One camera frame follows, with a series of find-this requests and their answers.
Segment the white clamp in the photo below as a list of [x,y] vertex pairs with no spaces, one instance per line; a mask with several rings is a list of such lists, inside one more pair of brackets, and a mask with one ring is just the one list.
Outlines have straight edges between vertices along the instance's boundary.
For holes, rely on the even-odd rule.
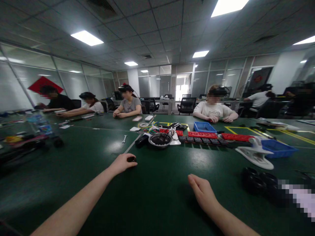
[[253,144],[253,147],[237,147],[235,151],[260,168],[274,169],[273,164],[265,158],[265,155],[273,154],[273,152],[263,149],[260,137],[255,136],[254,138],[250,138],[249,141]]

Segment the desk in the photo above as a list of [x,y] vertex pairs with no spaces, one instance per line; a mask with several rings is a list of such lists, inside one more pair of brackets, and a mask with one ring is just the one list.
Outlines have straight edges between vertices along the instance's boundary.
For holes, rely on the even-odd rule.
[[[47,119],[58,128],[54,115]],[[181,122],[193,130],[192,116],[156,115],[159,122]],[[214,124],[226,133],[254,134],[247,127],[255,119],[240,118],[233,123]],[[310,125],[294,120],[278,120],[310,129]],[[54,213],[96,175],[107,168],[116,156],[123,153],[138,137],[129,129],[136,126],[132,117],[114,119],[111,113],[95,116],[91,121],[73,122],[68,129],[59,129],[63,148],[50,147],[27,156],[18,167],[1,169],[0,218],[21,233],[28,235]],[[27,124],[2,128],[7,134]],[[279,140],[300,146],[290,158],[272,159],[275,169],[267,171],[280,179],[298,183],[294,170],[314,171],[315,145],[279,131],[268,131]],[[128,135],[122,144],[124,135]],[[312,133],[298,133],[311,139]],[[196,174],[208,179],[219,202],[262,236],[312,235],[309,221],[294,207],[277,208],[262,196],[252,196],[241,187],[240,173],[251,164],[236,151],[203,145],[182,144],[164,150],[141,149],[132,146],[138,166],[115,177],[91,212],[79,235],[220,235],[218,228],[199,208],[187,175]]]

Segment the white wall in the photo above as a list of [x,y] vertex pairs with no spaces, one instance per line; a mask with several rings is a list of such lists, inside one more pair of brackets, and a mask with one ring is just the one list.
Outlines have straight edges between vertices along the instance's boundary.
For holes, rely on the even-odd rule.
[[307,50],[299,50],[280,54],[268,80],[268,83],[273,85],[272,91],[275,94],[283,94],[285,88],[291,85],[306,52]]
[[135,91],[135,95],[140,95],[140,89],[139,89],[139,78],[138,78],[138,69],[130,69],[127,70],[128,73],[128,81],[129,85],[133,88]]

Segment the hand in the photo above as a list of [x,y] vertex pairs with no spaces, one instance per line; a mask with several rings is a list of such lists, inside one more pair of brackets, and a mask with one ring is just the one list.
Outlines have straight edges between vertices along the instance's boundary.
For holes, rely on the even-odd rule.
[[219,121],[219,118],[216,116],[208,116],[208,120],[211,120],[213,123],[217,123]]
[[109,166],[108,170],[110,170],[114,175],[118,175],[124,172],[127,168],[134,167],[138,163],[137,162],[127,162],[128,157],[136,157],[131,153],[120,154],[113,163]]
[[208,180],[190,174],[188,175],[188,182],[195,193],[199,206],[206,214],[209,215],[221,206],[217,201]]
[[222,120],[223,120],[224,122],[227,122],[227,123],[233,122],[233,119],[232,119],[231,117],[229,117],[229,116],[223,118]]
[[124,117],[127,117],[127,114],[122,112],[122,113],[117,114],[117,116],[119,118],[124,118]]

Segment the gray t-shirt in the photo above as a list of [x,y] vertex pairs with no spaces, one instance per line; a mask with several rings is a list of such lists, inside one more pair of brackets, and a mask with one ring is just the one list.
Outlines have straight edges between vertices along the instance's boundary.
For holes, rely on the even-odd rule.
[[123,100],[120,103],[120,105],[124,107],[124,110],[122,112],[129,113],[129,112],[135,111],[137,105],[141,106],[141,102],[140,102],[139,98],[132,97],[132,101],[130,104],[129,104],[128,100]]

